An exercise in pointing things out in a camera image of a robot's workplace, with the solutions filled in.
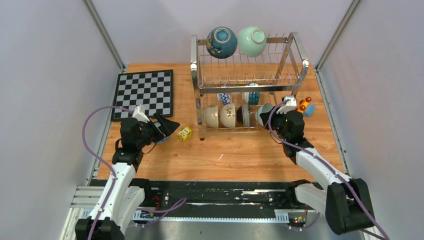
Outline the pale green striped bowl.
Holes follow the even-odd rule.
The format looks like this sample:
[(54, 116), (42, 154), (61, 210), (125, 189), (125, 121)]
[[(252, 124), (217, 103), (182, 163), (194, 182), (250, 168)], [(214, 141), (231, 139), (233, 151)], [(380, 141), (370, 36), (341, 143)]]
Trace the pale green striped bowl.
[(257, 121), (257, 123), (262, 126), (262, 121), (259, 118), (259, 114), (261, 113), (266, 113), (266, 112), (271, 112), (271, 110), (274, 108), (274, 106), (270, 103), (265, 103), (263, 105), (261, 105), (258, 110), (255, 113), (255, 120)]

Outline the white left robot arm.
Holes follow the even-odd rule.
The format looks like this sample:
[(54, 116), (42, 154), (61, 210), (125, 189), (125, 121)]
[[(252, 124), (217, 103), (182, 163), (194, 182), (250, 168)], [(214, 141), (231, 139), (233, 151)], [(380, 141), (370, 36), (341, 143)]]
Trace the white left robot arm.
[(110, 176), (89, 216), (75, 224), (77, 240), (123, 240), (137, 207), (152, 203), (151, 190), (130, 185), (144, 156), (142, 149), (169, 137), (180, 127), (180, 123), (158, 113), (153, 116), (157, 123), (143, 113), (121, 120)]

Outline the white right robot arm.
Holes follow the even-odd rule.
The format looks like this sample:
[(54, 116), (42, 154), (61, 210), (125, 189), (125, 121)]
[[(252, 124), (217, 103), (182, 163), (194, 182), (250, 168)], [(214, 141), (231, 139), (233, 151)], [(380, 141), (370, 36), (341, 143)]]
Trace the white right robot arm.
[(306, 204), (325, 216), (329, 228), (337, 235), (364, 230), (376, 225), (367, 183), (351, 178), (326, 161), (304, 137), (304, 116), (287, 113), (257, 112), (256, 120), (271, 134), (276, 134), (285, 155), (309, 172), (320, 187), (307, 180), (292, 182), (285, 195), (286, 204), (298, 209)]

